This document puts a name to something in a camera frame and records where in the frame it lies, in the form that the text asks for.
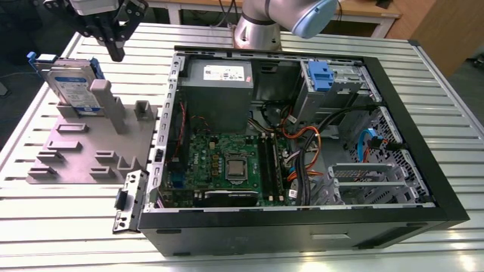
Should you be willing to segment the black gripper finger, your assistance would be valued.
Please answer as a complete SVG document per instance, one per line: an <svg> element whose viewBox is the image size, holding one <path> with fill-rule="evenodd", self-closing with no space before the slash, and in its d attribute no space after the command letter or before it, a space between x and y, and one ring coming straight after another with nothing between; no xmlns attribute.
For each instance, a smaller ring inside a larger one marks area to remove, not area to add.
<svg viewBox="0 0 484 272"><path fill-rule="evenodd" d="M44 1L43 6L55 14L84 37L91 37L83 16L116 11L116 1ZM104 45L111 59L115 61L116 37L95 37L100 45Z"/></svg>
<svg viewBox="0 0 484 272"><path fill-rule="evenodd" d="M121 6L120 6L120 14L124 12L127 14L127 21L124 23L120 23L117 17L116 16L116 20L115 20L115 26L117 26L117 29L115 31L116 34L116 39L115 39L115 53L116 53L116 57L115 57L115 61L116 62L121 62L124 56L125 56L125 52L124 52L124 43L125 41L129 40L140 22L144 19L145 16L145 12L148 9L148 3L145 1L136 1L136 0L129 0L129 1L123 1L121 2Z"/></svg>

